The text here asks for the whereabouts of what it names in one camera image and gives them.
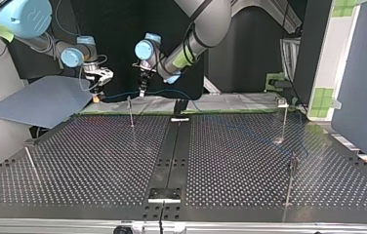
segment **metal bar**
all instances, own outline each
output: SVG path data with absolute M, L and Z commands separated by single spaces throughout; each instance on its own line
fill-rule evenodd
M 238 0 L 232 5 L 232 16 L 247 7 L 260 7 L 268 12 L 280 25 L 283 25 L 284 15 L 287 8 L 287 0 Z M 302 24 L 292 9 L 288 11 L 284 28 L 289 33 L 294 33 L 296 28 Z
M 211 95 L 219 95 L 221 93 L 221 91 L 206 76 L 204 76 L 204 88 Z

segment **white cable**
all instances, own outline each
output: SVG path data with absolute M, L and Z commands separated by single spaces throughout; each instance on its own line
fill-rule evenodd
M 70 35 L 73 35 L 73 36 L 80 36 L 80 34 L 70 32 L 70 31 L 66 30 L 65 28 L 63 28 L 63 27 L 61 26 L 61 24 L 60 24 L 60 22 L 59 22 L 59 8 L 60 8 L 61 1 L 62 1 L 62 0 L 60 0 L 60 1 L 59 1 L 59 4 L 57 4 L 57 7 L 56 7 L 56 22 L 57 22 L 57 25 L 59 26 L 59 28 L 60 28 L 61 30 L 63 30 L 63 31 L 64 31 L 65 33 L 67 33 L 67 34 L 70 34 Z
M 56 60 L 57 59 L 56 40 L 48 32 L 45 32 L 44 34 L 46 35 L 46 38 L 47 38 L 47 47 L 43 50 L 39 50 L 34 47 L 31 47 L 31 49 L 41 54 L 48 53 L 50 50 L 52 50 L 53 59 Z
M 80 89 L 81 89 L 82 91 L 91 91 L 91 90 L 93 90 L 95 87 L 97 87 L 97 86 L 98 86 L 99 82 L 98 82 L 98 83 L 96 83 L 96 85 L 94 85 L 92 88 L 84 89 L 84 88 L 83 88 L 83 85 L 81 84 L 81 73 L 82 73 L 82 71 L 83 71 L 83 66 L 82 66 L 82 67 L 80 67 L 80 71 L 79 71 L 79 86 L 80 86 Z
M 103 60 L 103 61 L 98 61 L 98 65 L 103 64 L 103 63 L 107 62 L 107 59 L 108 59 L 107 55 L 98 55 L 98 57 L 103 57 L 103 58 L 104 58 L 104 60 Z

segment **silver robot arm segment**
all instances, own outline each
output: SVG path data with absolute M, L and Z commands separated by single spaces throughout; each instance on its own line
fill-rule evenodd
M 193 65 L 197 58 L 209 48 L 216 47 L 226 36 L 231 22 L 231 4 L 228 0 L 175 0 L 191 18 L 193 27 L 169 56 L 160 51 L 161 37 L 147 33 L 135 48 L 140 59 L 138 67 L 142 78 L 157 72 L 164 82 L 173 84 L 181 76 L 181 70 Z M 141 87 L 144 95 L 147 84 Z
M 0 24 L 10 28 L 17 40 L 34 51 L 60 59 L 68 67 L 82 67 L 91 82 L 90 92 L 95 97 L 102 94 L 113 72 L 100 67 L 95 39 L 79 36 L 76 45 L 55 39 L 46 32 L 52 13 L 48 0 L 0 0 Z

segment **metal frame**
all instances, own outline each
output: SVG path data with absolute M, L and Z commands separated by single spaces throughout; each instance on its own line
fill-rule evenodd
M 0 219 L 0 233 L 112 233 L 117 226 L 136 233 L 159 233 L 158 222 L 111 220 Z M 163 221 L 164 233 L 367 233 L 364 224 L 328 223 L 228 223 Z
M 14 218 L 0 218 L 0 233 L 108 233 L 116 226 L 129 226 L 138 233 L 159 233 L 160 223 L 162 223 L 165 233 L 228 233 L 229 231 L 250 233 L 367 232 L 367 225 L 338 224 L 367 222 L 367 211 L 363 211 L 363 209 L 361 213 L 355 210 L 297 208 L 294 206 L 287 209 L 283 207 L 272 209 L 226 208 L 217 211 L 186 206 L 185 190 L 192 122 L 193 118 L 190 118 L 189 122 L 169 122 L 157 158 L 157 163 L 159 162 L 160 166 L 155 167 L 152 172 L 147 188 L 148 190 L 153 187 L 179 188 L 183 195 L 180 204 L 145 203 L 138 211 L 61 207 L 57 209 L 46 208 L 41 209 L 41 212 L 33 212 L 33 209 L 28 207 L 3 206 L 0 207 L 0 217 Z M 69 121 L 42 136 L 38 143 L 41 144 L 43 140 L 55 134 L 67 123 Z M 343 157 L 351 158 L 350 161 L 357 163 L 355 167 L 359 167 L 360 171 L 367 175 L 367 167 L 356 155 L 332 136 L 324 134 L 324 137 L 329 145 L 334 147 Z M 17 160 L 24 156 L 25 152 L 21 151 L 11 157 L 9 162 L 12 163 L 13 159 Z M 6 169 L 7 167 L 0 167 L 0 173 Z M 136 217 L 133 213 L 143 214 L 146 217 Z M 336 224 L 319 223 L 320 221 Z
M 234 0 L 232 1 L 232 16 L 247 7 L 260 7 L 268 12 L 280 25 L 283 25 L 285 11 L 287 9 L 287 0 Z M 302 21 L 296 13 L 290 8 L 286 15 L 284 28 L 289 33 L 294 33 Z

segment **black backdrop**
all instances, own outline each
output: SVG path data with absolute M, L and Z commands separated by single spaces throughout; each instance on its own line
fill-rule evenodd
M 169 55 L 182 42 L 189 25 L 188 16 L 171 0 L 72 0 L 71 4 L 82 34 L 95 36 L 98 50 L 108 55 L 105 66 L 115 72 L 113 81 L 104 88 L 108 97 L 138 89 L 139 71 L 132 67 L 137 61 L 134 50 L 147 32 L 162 36 L 162 50 Z M 192 99 L 200 98 L 203 61 L 191 67 L 173 86 L 165 85 L 162 78 L 154 76 L 149 90 L 180 90 Z M 176 93 L 160 95 L 184 98 Z
M 59 0 L 50 2 L 56 13 Z M 307 0 L 289 2 L 304 21 Z M 147 32 L 160 34 L 163 37 L 162 49 L 170 54 L 182 42 L 189 24 L 188 16 L 173 0 L 62 0 L 59 19 L 70 31 L 76 31 L 77 23 L 82 34 L 95 36 L 99 51 L 108 55 L 105 66 L 115 72 L 114 79 L 104 90 L 108 96 L 138 89 L 139 72 L 132 67 L 132 63 L 137 61 L 134 48 Z M 58 38 L 75 41 L 74 36 L 60 29 L 55 19 L 51 28 Z M 281 32 L 281 26 L 263 9 L 244 9 L 232 19 L 231 29 L 221 45 L 205 53 L 205 59 L 201 58 L 175 85 L 165 85 L 160 77 L 154 77 L 149 90 L 176 89 L 198 99 L 203 92 L 203 76 L 206 74 L 227 93 L 262 92 L 266 74 L 282 70 Z M 72 70 L 61 73 L 52 58 L 30 51 L 18 41 L 12 43 L 10 51 L 21 79 L 52 74 L 76 76 L 78 73 Z M 184 98 L 176 93 L 160 95 Z

